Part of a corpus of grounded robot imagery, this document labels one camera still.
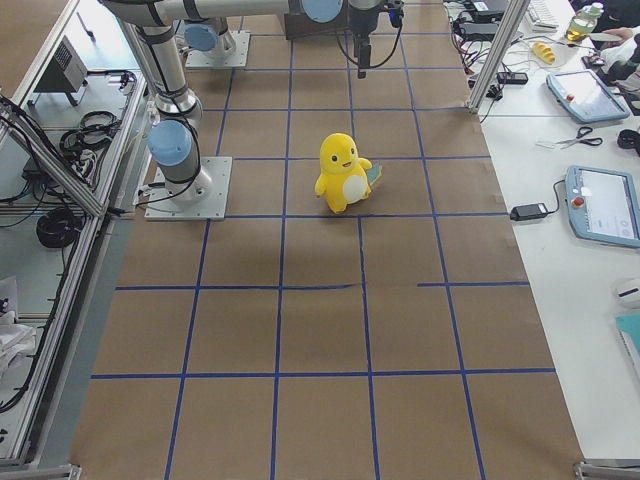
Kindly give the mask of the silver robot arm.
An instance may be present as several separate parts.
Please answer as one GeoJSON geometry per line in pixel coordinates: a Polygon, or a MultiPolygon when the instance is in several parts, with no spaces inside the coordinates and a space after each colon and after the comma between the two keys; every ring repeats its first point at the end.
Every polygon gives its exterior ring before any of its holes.
{"type": "MultiPolygon", "coordinates": [[[[136,31],[141,43],[139,53],[150,65],[151,79],[158,88],[157,108],[167,115],[186,113],[197,99],[188,87],[179,60],[176,21],[204,24],[228,16],[304,14],[316,23],[327,23],[342,9],[340,1],[106,1],[104,6],[136,31]]],[[[403,6],[401,1],[347,3],[354,53],[350,61],[360,79],[375,68],[371,63],[370,35],[378,26],[379,15],[387,13],[392,26],[401,31],[403,6]]]]}
{"type": "Polygon", "coordinates": [[[236,49],[226,17],[188,20],[185,22],[183,35],[191,49],[207,54],[228,56],[236,49]]]}

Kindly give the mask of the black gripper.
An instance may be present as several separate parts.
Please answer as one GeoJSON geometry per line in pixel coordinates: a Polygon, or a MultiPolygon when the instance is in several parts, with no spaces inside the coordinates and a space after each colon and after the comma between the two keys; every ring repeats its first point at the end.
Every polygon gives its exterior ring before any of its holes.
{"type": "MultiPolygon", "coordinates": [[[[381,13],[389,15],[390,23],[397,30],[396,40],[388,57],[379,63],[384,65],[394,54],[403,28],[404,2],[401,0],[349,0],[347,8],[348,26],[351,30],[354,54],[354,63],[357,66],[371,66],[370,35],[378,27],[378,17],[381,13]]],[[[357,69],[357,78],[365,79],[366,71],[357,69]]]]}

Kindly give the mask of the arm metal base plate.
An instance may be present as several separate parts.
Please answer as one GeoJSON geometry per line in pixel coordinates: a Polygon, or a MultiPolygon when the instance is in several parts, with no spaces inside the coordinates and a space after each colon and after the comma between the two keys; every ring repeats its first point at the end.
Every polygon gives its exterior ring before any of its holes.
{"type": "Polygon", "coordinates": [[[248,59],[250,32],[214,30],[190,25],[185,40],[189,46],[186,68],[191,70],[245,67],[248,59]]]}
{"type": "Polygon", "coordinates": [[[150,192],[145,218],[149,221],[223,220],[231,171],[231,157],[202,157],[201,171],[194,183],[178,195],[182,187],[167,183],[157,167],[154,181],[163,186],[150,192]]]}

